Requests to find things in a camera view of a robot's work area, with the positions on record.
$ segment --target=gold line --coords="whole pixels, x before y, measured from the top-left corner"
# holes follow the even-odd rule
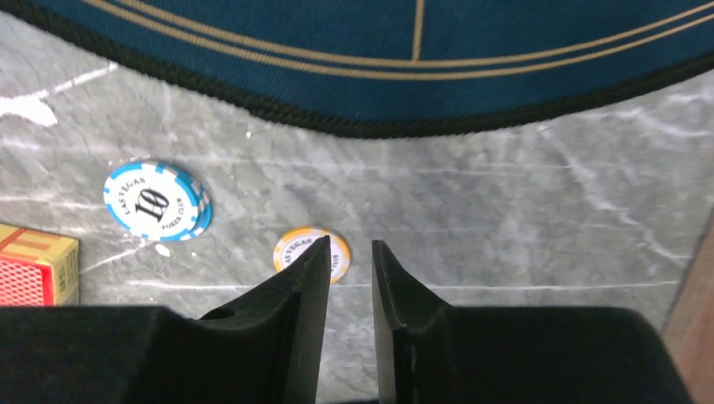
[[[102,9],[107,13],[112,13],[115,16],[131,21],[133,23],[139,24],[140,26],[152,29],[154,31],[160,32],[162,34],[172,36],[176,39],[183,40],[190,44],[197,46],[202,46],[207,49],[212,49],[214,51],[224,53],[226,55],[241,57],[250,61],[256,61],[260,63],[265,63],[271,66],[279,66],[290,68],[302,72],[313,72],[333,76],[343,76],[343,77],[361,77],[361,78],[374,78],[377,80],[410,80],[410,81],[427,81],[427,80],[461,80],[467,78],[481,78],[481,77],[496,77],[496,76],[509,76],[513,74],[526,73],[526,72],[538,72],[541,70],[550,69],[553,67],[566,66],[573,63],[579,63],[581,61],[589,61],[596,59],[601,56],[611,55],[617,52],[625,51],[627,49],[634,48],[636,46],[658,40],[665,36],[676,34],[685,29],[691,28],[695,25],[705,23],[711,19],[714,19],[714,14],[708,15],[701,19],[691,21],[687,24],[680,25],[679,27],[668,29],[659,34],[648,36],[640,40],[636,40],[629,44],[619,45],[614,48],[607,50],[601,50],[599,52],[590,53],[587,55],[571,57],[568,59],[563,59],[560,61],[550,61],[547,63],[540,63],[530,66],[519,66],[519,67],[509,67],[503,69],[492,69],[492,70],[480,70],[475,72],[427,72],[427,73],[412,73],[412,72],[378,72],[372,70],[358,70],[358,69],[347,69],[342,67],[332,67],[332,66],[320,66],[311,63],[306,63],[304,61],[292,61],[289,59],[282,59],[276,56],[262,55],[257,52],[250,50],[240,49],[234,46],[229,46],[222,44],[220,42],[215,42],[208,40],[206,38],[192,35],[186,33],[182,30],[169,27],[167,25],[160,24],[154,20],[147,19],[141,15],[134,14],[123,8],[118,8],[114,5],[108,4],[105,0],[82,0],[84,3],[91,4],[96,8]]]
[[[417,0],[417,10],[414,12],[412,61],[418,61],[422,51],[422,29],[424,29],[424,0]]]
[[[101,1],[106,3],[106,0],[87,0],[85,3],[96,3]],[[163,19],[166,22],[175,24],[186,29],[191,29],[197,33],[213,36],[220,40],[231,41],[239,45],[250,46],[252,48],[258,48],[262,51],[270,51],[274,53],[280,53],[286,56],[301,57],[306,59],[312,59],[314,61],[329,61],[333,63],[344,63],[355,66],[370,66],[370,67],[433,67],[433,68],[445,68],[445,67],[469,67],[469,66],[488,66],[500,63],[514,63],[519,61],[531,61],[534,59],[541,59],[544,57],[558,56],[574,51],[582,51],[595,46],[600,46],[614,42],[617,40],[622,40],[627,37],[638,35],[643,32],[649,31],[651,29],[656,29],[663,25],[672,23],[679,19],[684,19],[691,16],[692,14],[699,13],[708,8],[714,7],[714,1],[707,4],[703,4],[697,8],[692,8],[691,10],[685,11],[683,13],[676,14],[675,16],[669,17],[667,19],[660,20],[658,22],[644,25],[640,28],[631,29],[623,33],[608,36],[599,40],[591,40],[589,42],[583,42],[576,45],[565,46],[562,48],[556,48],[551,50],[544,50],[533,53],[524,53],[521,55],[512,56],[497,56],[497,57],[484,57],[477,59],[458,59],[458,60],[443,60],[443,61],[410,61],[410,60],[400,60],[400,59],[381,59],[381,58],[371,58],[371,57],[361,57],[361,56],[345,56],[337,55],[332,53],[320,52],[316,50],[307,50],[302,48],[296,48],[293,46],[275,44],[273,42],[268,42],[266,40],[257,40],[245,35],[238,35],[230,31],[225,31],[224,29],[217,29],[209,25],[201,24],[190,19],[185,19],[176,14],[169,13],[167,11],[161,10],[160,8],[155,8],[148,4],[142,3],[138,0],[116,0],[125,6],[134,8],[137,11],[146,13],[155,17],[157,19]]]

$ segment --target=red and yellow box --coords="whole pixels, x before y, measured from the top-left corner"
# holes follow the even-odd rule
[[[79,240],[0,224],[0,306],[79,304]]]

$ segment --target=wooden edge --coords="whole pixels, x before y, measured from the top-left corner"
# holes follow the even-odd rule
[[[701,241],[664,329],[664,341],[698,404],[714,404],[714,221]]]

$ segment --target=yellow poker chip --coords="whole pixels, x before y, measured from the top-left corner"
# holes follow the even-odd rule
[[[337,282],[349,268],[349,248],[342,237],[321,227],[304,226],[286,232],[273,251],[275,270],[280,272],[288,268],[315,240],[325,236],[330,236],[330,252],[333,256],[330,283]]]

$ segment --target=gray marble surface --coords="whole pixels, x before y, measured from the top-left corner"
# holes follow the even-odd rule
[[[341,232],[319,401],[376,395],[370,240],[458,305],[610,305],[663,325],[714,204],[714,72],[519,128],[351,141],[249,116],[0,15],[0,221],[78,237],[84,305],[199,316],[274,274],[293,227]],[[128,237],[112,167],[153,157],[209,188],[201,237]]]

